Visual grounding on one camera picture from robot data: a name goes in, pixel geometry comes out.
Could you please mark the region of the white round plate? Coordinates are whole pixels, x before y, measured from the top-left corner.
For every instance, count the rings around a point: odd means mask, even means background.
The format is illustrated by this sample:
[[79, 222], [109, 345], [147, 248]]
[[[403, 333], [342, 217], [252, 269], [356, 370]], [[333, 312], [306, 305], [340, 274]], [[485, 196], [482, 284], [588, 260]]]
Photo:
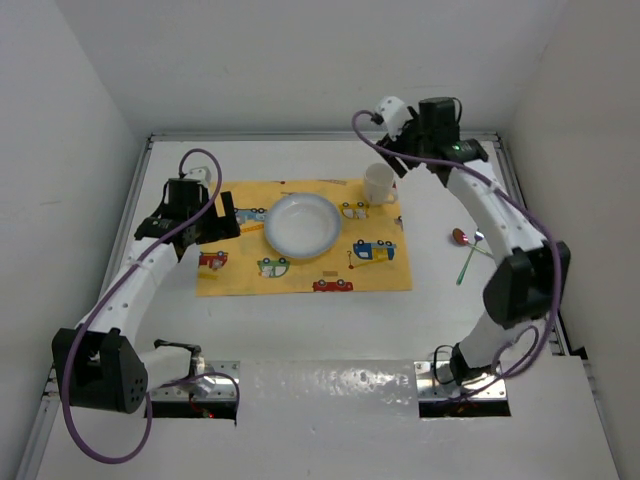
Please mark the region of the white round plate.
[[279, 199], [267, 212], [264, 235], [279, 254], [306, 260], [328, 252], [337, 242], [342, 221], [337, 207], [313, 193]]

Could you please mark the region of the green iridescent fork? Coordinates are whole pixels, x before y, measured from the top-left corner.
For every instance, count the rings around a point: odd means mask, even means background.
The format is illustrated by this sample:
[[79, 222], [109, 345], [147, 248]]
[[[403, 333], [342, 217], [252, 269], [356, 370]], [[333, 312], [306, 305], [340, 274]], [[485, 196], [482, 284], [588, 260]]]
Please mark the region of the green iridescent fork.
[[461, 271], [460, 271], [460, 273], [459, 273], [459, 275], [458, 275], [458, 277], [456, 279], [456, 285], [457, 286], [460, 286], [462, 284], [462, 282], [464, 281], [464, 278], [465, 278], [466, 272], [468, 270], [469, 264], [471, 263], [471, 259], [472, 259], [473, 255], [474, 255], [474, 253], [478, 251], [478, 243], [480, 241], [482, 241], [484, 238], [485, 238], [484, 234], [481, 233], [479, 230], [477, 230], [474, 233], [473, 243], [469, 244], [470, 252], [469, 252], [469, 254], [468, 254], [468, 256], [467, 256], [467, 258], [465, 260], [465, 263], [464, 263], [463, 267], [461, 268]]

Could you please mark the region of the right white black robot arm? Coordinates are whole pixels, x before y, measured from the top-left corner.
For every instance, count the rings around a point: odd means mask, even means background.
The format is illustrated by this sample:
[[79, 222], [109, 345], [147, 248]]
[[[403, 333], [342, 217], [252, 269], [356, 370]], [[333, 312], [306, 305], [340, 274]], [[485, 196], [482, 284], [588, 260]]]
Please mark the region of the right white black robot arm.
[[501, 352], [557, 309], [570, 263], [563, 242], [549, 240], [505, 193], [489, 155], [460, 135], [460, 103], [423, 100], [413, 108], [394, 96], [375, 107], [385, 128], [382, 157], [399, 175], [425, 164], [466, 208], [493, 255], [496, 269], [483, 290], [484, 311], [452, 350], [449, 379], [461, 385], [494, 369]]

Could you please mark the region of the yellow car print placemat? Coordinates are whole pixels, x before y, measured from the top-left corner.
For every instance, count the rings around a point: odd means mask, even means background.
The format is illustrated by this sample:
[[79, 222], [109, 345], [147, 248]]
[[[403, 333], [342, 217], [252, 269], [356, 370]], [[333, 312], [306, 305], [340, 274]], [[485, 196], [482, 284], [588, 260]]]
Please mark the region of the yellow car print placemat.
[[201, 246], [199, 297], [409, 291], [400, 204], [360, 179], [226, 182], [239, 237]]

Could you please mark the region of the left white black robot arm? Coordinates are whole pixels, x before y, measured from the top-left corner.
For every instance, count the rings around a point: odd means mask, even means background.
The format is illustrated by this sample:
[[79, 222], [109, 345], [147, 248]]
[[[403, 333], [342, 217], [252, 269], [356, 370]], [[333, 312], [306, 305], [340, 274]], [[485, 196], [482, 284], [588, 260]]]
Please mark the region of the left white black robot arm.
[[129, 257], [108, 291], [74, 329], [52, 341], [58, 388], [67, 407], [133, 413], [148, 392], [203, 374], [195, 344], [157, 340], [134, 349], [139, 327], [165, 277], [187, 249], [239, 236], [232, 195], [220, 194], [218, 211], [204, 183], [174, 178], [137, 228]]

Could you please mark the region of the white mug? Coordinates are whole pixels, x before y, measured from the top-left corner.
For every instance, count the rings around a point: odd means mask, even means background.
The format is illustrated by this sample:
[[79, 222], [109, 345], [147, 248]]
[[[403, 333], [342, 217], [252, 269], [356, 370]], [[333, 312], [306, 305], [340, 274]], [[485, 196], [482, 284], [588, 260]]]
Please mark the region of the white mug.
[[371, 206], [394, 204], [398, 199], [394, 170], [384, 163], [370, 165], [364, 172], [363, 193]]

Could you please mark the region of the iridescent metal spoon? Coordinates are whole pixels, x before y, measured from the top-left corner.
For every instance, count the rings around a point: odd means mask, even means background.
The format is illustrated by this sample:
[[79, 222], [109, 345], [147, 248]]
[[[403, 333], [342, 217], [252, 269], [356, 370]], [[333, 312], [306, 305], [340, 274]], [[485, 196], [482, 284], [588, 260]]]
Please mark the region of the iridescent metal spoon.
[[485, 239], [485, 236], [479, 230], [474, 233], [473, 241], [470, 241], [466, 233], [460, 228], [454, 228], [451, 237], [453, 242], [459, 246], [469, 247], [473, 251], [479, 252], [489, 258], [493, 257], [491, 252], [478, 246], [478, 244]]

